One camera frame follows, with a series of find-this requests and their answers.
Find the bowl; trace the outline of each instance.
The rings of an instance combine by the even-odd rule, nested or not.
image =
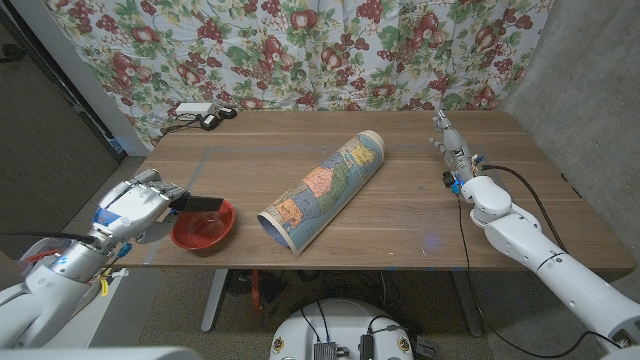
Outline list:
[[[210,248],[227,236],[235,220],[236,212],[226,200],[219,211],[183,212],[171,229],[171,239],[183,249]]]

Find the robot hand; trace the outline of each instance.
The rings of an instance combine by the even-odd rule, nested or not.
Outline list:
[[[442,142],[433,138],[429,139],[429,142],[444,155],[447,166],[461,186],[478,175],[477,169],[473,166],[469,145],[460,133],[453,128],[451,121],[442,110],[439,110],[437,116],[433,118],[433,124],[438,134],[442,137]]]
[[[123,181],[102,199],[90,235],[106,236],[114,246],[128,241],[153,225],[167,207],[184,194],[180,186],[162,182],[156,170],[146,170]]]

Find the map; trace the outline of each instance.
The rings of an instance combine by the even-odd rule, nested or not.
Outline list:
[[[299,254],[371,178],[384,160],[384,142],[363,131],[269,205],[258,220],[280,244]]]

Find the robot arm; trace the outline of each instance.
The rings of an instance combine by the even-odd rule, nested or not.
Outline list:
[[[23,284],[0,293],[0,348],[40,347],[69,321],[87,284],[118,243],[141,235],[185,190],[147,170],[123,181],[100,202],[91,241],[73,241],[51,265],[38,265]]]
[[[442,111],[434,118],[443,137],[461,139]],[[458,144],[450,150],[436,140],[430,141],[443,153],[460,193],[473,203],[471,220],[484,228],[489,243],[498,251],[533,271],[547,287],[589,328],[621,346],[640,344],[640,305],[633,302],[579,261],[565,253],[543,233],[536,218],[514,204],[511,196],[488,176],[475,170],[469,153],[461,153]],[[617,350],[599,339],[608,351]]]

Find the wooden table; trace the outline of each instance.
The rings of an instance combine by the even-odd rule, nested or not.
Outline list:
[[[635,261],[591,207],[572,190],[513,118],[504,112],[448,112],[472,148],[494,165],[520,172],[536,189],[571,254],[594,270],[627,271]],[[230,236],[211,251],[156,245],[154,267],[249,269],[426,269],[466,267],[456,197],[442,184],[442,155],[432,112],[242,112],[212,132],[166,136],[139,171],[186,186],[199,163],[192,193],[224,197],[237,210]],[[385,141],[385,160],[360,193],[298,257],[262,229],[256,215],[362,130]],[[515,202],[543,217],[511,174],[491,176]],[[525,270],[497,252],[472,224],[463,203],[471,268]],[[543,223],[545,234],[553,239]],[[120,265],[141,266],[154,245],[135,245]]]

